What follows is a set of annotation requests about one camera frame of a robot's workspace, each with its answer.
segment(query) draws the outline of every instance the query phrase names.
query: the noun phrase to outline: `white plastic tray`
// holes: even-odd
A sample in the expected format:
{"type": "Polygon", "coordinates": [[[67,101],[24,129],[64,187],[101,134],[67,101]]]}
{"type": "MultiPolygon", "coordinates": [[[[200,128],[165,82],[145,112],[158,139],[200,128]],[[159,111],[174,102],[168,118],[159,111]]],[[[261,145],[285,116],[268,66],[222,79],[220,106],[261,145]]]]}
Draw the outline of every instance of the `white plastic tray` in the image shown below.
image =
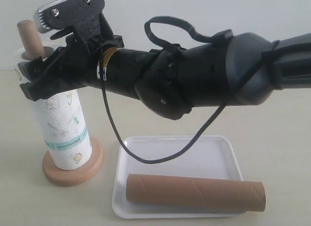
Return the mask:
{"type": "MultiPolygon", "coordinates": [[[[141,136],[126,139],[125,145],[141,158],[159,159],[181,150],[191,139],[192,136],[141,136]]],[[[140,163],[120,147],[112,208],[125,219],[229,217],[243,213],[132,204],[125,194],[129,174],[243,180],[232,146],[224,137],[201,136],[185,154],[161,164],[140,163]]]]}

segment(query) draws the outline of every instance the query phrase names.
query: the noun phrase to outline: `robotic arm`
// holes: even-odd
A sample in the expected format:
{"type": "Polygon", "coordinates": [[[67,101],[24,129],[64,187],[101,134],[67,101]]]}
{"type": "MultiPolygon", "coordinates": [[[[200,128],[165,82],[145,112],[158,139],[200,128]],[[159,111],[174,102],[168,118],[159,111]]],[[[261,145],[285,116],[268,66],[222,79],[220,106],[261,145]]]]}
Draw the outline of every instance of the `robotic arm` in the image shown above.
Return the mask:
{"type": "Polygon", "coordinates": [[[253,33],[234,36],[231,30],[209,37],[181,19],[154,17],[145,23],[145,31],[161,49],[137,51],[126,49],[122,36],[113,34],[102,13],[104,5],[104,0],[58,0],[38,9],[35,23],[39,32],[59,30],[51,39],[67,36],[67,45],[46,60],[35,59],[23,68],[22,74],[30,82],[20,87],[29,100],[95,87],[103,91],[108,115],[106,90],[140,100],[171,120],[180,119],[194,107],[219,106],[174,156],[178,157],[227,105],[259,105],[274,90],[311,87],[311,34],[274,42],[253,33]],[[159,39],[152,33],[151,23],[182,28],[202,45],[185,49],[159,39]]]}

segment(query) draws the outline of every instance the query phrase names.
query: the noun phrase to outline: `paper towel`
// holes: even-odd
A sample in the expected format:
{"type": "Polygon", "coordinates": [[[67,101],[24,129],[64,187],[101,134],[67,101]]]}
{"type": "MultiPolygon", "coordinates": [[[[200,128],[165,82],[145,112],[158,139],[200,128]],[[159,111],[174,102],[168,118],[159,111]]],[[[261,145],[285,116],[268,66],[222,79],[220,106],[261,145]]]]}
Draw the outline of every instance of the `paper towel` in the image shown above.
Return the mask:
{"type": "MultiPolygon", "coordinates": [[[[14,57],[15,70],[25,83],[28,80],[18,66],[25,62],[23,53],[24,49],[20,49],[14,57]]],[[[47,100],[30,101],[30,104],[55,165],[63,170],[83,166],[90,159],[92,145],[77,90],[59,93],[47,100]]]]}

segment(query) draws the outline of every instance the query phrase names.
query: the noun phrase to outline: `white table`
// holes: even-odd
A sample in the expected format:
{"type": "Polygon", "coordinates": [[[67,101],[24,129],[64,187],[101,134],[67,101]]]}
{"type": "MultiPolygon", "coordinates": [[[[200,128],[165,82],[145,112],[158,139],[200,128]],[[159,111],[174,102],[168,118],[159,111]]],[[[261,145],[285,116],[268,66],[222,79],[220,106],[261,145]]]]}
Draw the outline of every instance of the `white table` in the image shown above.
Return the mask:
{"type": "MultiPolygon", "coordinates": [[[[244,180],[266,188],[263,213],[225,219],[123,220],[111,207],[119,144],[101,91],[79,90],[90,134],[104,145],[104,164],[90,181],[70,188],[49,183],[41,170],[46,146],[14,71],[0,72],[0,225],[3,226],[266,226],[310,225],[311,89],[275,92],[260,106],[230,107],[205,134],[228,138],[244,180]]],[[[179,121],[155,115],[140,102],[109,94],[122,138],[193,135],[215,110],[193,110],[179,121]]]]}

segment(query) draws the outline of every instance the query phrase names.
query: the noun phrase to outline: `brown cardboard tube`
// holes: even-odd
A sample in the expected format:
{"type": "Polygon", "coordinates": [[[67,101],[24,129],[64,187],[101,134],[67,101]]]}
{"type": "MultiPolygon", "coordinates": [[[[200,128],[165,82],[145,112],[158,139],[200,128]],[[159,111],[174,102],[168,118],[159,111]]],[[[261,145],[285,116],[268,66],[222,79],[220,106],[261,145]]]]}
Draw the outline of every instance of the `brown cardboard tube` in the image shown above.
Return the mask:
{"type": "Polygon", "coordinates": [[[164,204],[230,211],[259,211],[266,206],[261,182],[129,174],[131,203],[164,204]]]}
{"type": "Polygon", "coordinates": [[[17,24],[18,32],[29,60],[46,58],[39,32],[31,20],[22,20],[17,24]]]}

